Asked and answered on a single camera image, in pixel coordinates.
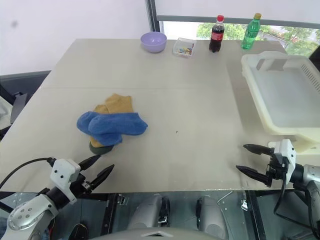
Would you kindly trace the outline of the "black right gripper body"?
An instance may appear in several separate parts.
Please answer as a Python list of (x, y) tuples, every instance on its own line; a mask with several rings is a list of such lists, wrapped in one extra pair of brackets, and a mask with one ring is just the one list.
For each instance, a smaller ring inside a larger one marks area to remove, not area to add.
[(272, 186), (273, 180), (282, 180), (284, 185), (287, 184), (288, 173), (288, 158), (281, 154), (273, 153), (270, 156), (269, 164), (266, 169), (267, 181), (265, 185), (267, 187)]

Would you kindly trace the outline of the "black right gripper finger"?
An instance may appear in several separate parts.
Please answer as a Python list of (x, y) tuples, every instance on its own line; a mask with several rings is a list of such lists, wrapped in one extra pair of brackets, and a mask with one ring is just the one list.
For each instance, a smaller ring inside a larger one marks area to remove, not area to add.
[(247, 149), (249, 152), (256, 154), (256, 155), (273, 155), (274, 154), (274, 148), (270, 148), (267, 146), (262, 146), (258, 144), (244, 144), (243, 147)]
[(252, 178), (256, 181), (259, 181), (261, 183), (264, 183), (267, 187), (270, 187), (272, 184), (272, 180), (266, 175), (259, 173), (257, 170), (247, 167), (247, 166), (242, 166), (242, 165), (236, 165), (236, 168), (249, 178)]

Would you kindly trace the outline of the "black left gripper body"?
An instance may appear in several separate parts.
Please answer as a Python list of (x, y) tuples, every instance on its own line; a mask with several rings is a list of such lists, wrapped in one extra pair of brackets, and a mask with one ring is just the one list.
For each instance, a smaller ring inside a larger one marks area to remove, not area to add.
[(90, 195), (92, 191), (96, 188), (93, 185), (96, 185), (98, 181), (98, 176), (92, 181), (86, 180), (86, 177), (81, 173), (77, 176), (76, 180), (71, 183), (71, 192), (77, 198), (81, 198), (83, 195)]

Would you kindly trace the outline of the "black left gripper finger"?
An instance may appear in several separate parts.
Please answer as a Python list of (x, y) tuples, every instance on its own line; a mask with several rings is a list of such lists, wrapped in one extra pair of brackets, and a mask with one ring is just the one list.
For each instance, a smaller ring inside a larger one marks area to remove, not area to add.
[(94, 155), (94, 156), (91, 156), (91, 157), (81, 161), (79, 163), (80, 171), (85, 171), (88, 168), (90, 168), (100, 157), (101, 157), (101, 155)]
[(103, 169), (97, 176), (96, 178), (90, 183), (91, 190), (95, 190), (101, 183), (103, 183), (107, 177), (111, 174), (113, 171), (115, 165), (112, 164), (105, 169)]

